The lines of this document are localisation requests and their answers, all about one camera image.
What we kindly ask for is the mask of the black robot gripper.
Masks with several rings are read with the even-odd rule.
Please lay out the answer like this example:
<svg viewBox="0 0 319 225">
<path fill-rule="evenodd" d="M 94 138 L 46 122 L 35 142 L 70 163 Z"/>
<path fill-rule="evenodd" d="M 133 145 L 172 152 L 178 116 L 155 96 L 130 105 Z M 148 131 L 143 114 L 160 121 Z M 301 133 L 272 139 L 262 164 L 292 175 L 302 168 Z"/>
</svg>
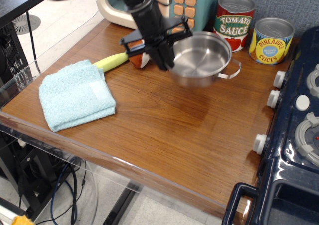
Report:
<svg viewBox="0 0 319 225">
<path fill-rule="evenodd" d="M 130 8 L 128 12 L 138 29 L 120 40 L 126 54 L 131 57 L 145 52 L 160 70 L 174 68 L 174 43 L 192 36 L 187 24 L 188 18 L 164 17 L 156 2 L 140 4 Z M 144 45 L 129 49 L 128 44 L 138 40 L 144 40 Z"/>
</svg>

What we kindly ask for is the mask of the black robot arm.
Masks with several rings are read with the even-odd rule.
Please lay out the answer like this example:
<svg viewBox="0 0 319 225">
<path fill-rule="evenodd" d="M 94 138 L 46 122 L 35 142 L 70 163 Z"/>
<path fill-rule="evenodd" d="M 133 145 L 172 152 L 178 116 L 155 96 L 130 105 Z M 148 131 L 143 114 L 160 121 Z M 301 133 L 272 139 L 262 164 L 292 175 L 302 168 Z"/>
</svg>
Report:
<svg viewBox="0 0 319 225">
<path fill-rule="evenodd" d="M 161 70 L 174 68 L 174 43 L 192 36 L 185 16 L 164 17 L 156 0 L 122 0 L 137 29 L 120 40 L 128 57 L 148 54 Z"/>
</svg>

